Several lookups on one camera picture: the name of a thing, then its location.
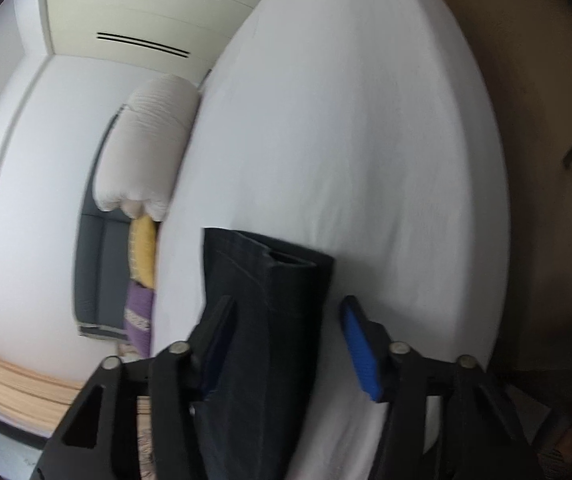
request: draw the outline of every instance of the metal screw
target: metal screw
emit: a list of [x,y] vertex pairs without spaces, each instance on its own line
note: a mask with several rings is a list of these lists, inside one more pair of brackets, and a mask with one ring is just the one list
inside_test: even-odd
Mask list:
[[464,354],[457,359],[457,362],[460,364],[462,368],[475,368],[477,366],[477,359],[475,359],[472,355]]
[[175,341],[170,345],[170,348],[168,348],[168,352],[171,354],[185,354],[190,349],[191,346],[185,341]]
[[408,346],[408,343],[404,343],[403,341],[395,341],[390,344],[389,348],[390,352],[395,355],[403,355],[410,352],[410,346]]
[[101,367],[104,370],[114,370],[114,368],[117,368],[119,365],[121,364],[121,359],[119,359],[117,356],[110,356],[110,357],[106,357],[103,362],[101,363]]

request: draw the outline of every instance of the yellow pillow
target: yellow pillow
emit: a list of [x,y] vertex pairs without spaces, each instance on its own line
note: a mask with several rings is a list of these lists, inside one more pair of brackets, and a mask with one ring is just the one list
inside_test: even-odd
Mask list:
[[128,262],[130,278],[146,288],[155,288],[157,225],[148,215],[130,222]]

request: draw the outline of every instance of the mattress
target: mattress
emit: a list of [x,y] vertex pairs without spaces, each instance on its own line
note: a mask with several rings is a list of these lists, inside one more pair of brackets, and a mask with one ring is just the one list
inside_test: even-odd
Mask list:
[[206,226],[336,258],[288,478],[367,478],[386,406],[359,389],[341,298],[425,356],[485,364],[506,288],[502,150],[445,4],[261,1],[207,80],[160,232],[154,352],[199,318]]

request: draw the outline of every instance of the bed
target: bed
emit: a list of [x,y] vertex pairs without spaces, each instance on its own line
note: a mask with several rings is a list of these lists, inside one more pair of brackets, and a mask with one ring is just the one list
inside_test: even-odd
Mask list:
[[445,4],[261,1],[204,86],[160,230],[153,353],[199,318],[207,226],[336,258],[288,478],[367,478],[385,406],[358,387],[339,300],[357,295],[369,317],[426,356],[469,353],[485,365],[506,288],[502,149]]

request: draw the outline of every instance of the purple pillow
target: purple pillow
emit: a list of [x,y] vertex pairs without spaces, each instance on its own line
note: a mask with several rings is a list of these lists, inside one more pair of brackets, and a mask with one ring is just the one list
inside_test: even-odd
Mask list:
[[130,280],[124,309],[124,327],[128,339],[139,355],[150,357],[150,328],[155,292]]

